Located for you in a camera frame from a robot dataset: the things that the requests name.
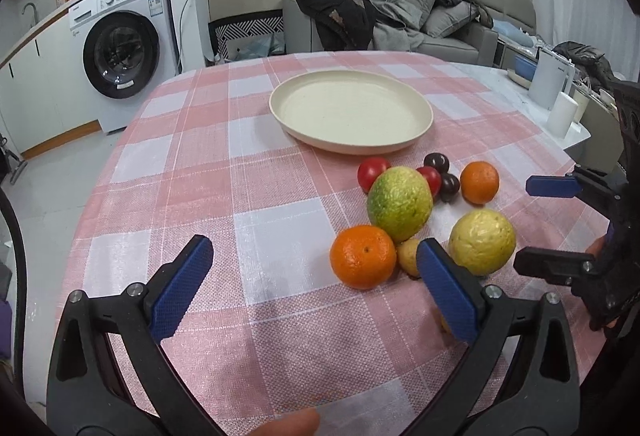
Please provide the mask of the person's left hand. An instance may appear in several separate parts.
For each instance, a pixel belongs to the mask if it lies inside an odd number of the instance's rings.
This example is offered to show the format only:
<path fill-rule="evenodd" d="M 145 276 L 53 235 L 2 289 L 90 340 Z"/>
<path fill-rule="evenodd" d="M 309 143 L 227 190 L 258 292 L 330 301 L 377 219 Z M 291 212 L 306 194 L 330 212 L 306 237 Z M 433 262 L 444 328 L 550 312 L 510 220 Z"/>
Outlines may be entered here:
<path fill-rule="evenodd" d="M 250 432 L 250 436 L 314 436 L 320 426 L 320 416 L 310 408 L 282 416 L 262 424 Z"/>

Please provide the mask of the person's right hand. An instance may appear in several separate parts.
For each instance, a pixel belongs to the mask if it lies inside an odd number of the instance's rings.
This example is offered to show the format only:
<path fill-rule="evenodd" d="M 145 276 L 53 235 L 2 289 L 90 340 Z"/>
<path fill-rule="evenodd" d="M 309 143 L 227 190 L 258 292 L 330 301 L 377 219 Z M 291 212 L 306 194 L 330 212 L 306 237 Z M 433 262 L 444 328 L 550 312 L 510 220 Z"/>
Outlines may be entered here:
<path fill-rule="evenodd" d="M 606 238 L 599 237 L 597 240 L 593 241 L 591 245 L 586 249 L 586 253 L 592 255 L 593 257 L 598 258 L 602 249 L 606 245 Z"/>

